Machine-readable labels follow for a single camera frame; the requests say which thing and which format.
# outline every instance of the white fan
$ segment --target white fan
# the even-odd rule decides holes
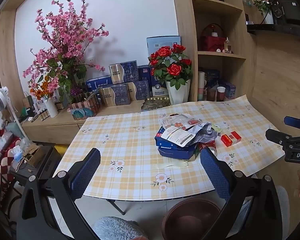
[[[26,137],[29,140],[29,138],[27,137],[27,135],[26,135],[25,131],[23,130],[21,124],[18,121],[16,113],[12,109],[11,100],[8,97],[8,91],[9,90],[8,90],[7,87],[0,88],[0,112],[2,112],[8,104],[8,110],[9,110],[10,114],[13,115],[13,117],[16,120],[16,123],[19,126],[21,132],[23,133],[24,137]]]

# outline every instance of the white wall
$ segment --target white wall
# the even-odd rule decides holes
[[[38,9],[45,16],[50,11],[58,12],[52,0],[26,0],[17,10],[15,24],[15,49],[21,84],[29,91],[22,71],[31,65],[39,49],[49,44],[41,39],[34,22]],[[59,0],[67,7],[66,0]],[[81,0],[72,0],[77,11],[81,10]],[[96,63],[104,66],[106,72],[88,69],[87,78],[109,74],[108,66],[119,62],[137,60],[138,65],[148,64],[146,38],[162,35],[178,35],[176,12],[173,0],[86,0],[87,18],[93,18],[93,27],[103,22],[108,37],[96,38],[85,52],[85,59],[96,56]]]

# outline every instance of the gray fluffy cushion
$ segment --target gray fluffy cushion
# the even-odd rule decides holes
[[[131,240],[138,236],[146,236],[134,221],[126,221],[117,217],[102,217],[92,229],[101,240]]]

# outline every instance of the white floor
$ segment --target white floor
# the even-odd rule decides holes
[[[196,197],[210,200],[220,209],[222,209],[223,205],[225,204],[224,199],[220,199],[215,191]],[[75,203],[90,226],[93,226],[94,222],[101,217],[120,217],[125,220],[134,220],[138,222],[139,226],[147,233],[149,240],[163,240],[161,234],[161,224],[165,214],[175,204],[184,199],[185,198],[149,202],[116,201],[115,203],[126,212],[124,216],[122,216],[105,199],[83,196],[81,199],[76,200]],[[50,198],[50,203],[61,231],[68,236],[72,236],[64,219],[61,216],[55,199]]]

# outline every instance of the plaid tablecloth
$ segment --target plaid tablecloth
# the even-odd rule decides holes
[[[217,158],[246,176],[284,154],[279,146],[266,140],[266,130],[275,127],[242,96],[227,102],[188,102],[147,112],[90,117],[75,136],[56,173],[69,170],[95,147],[101,152],[101,164],[84,193],[87,196],[142,201],[213,190],[200,157],[184,168],[159,170],[154,165],[171,161],[159,154],[154,136],[160,128],[158,119],[174,113],[188,113],[211,121],[225,132],[235,130],[242,140],[226,147],[218,138]]]

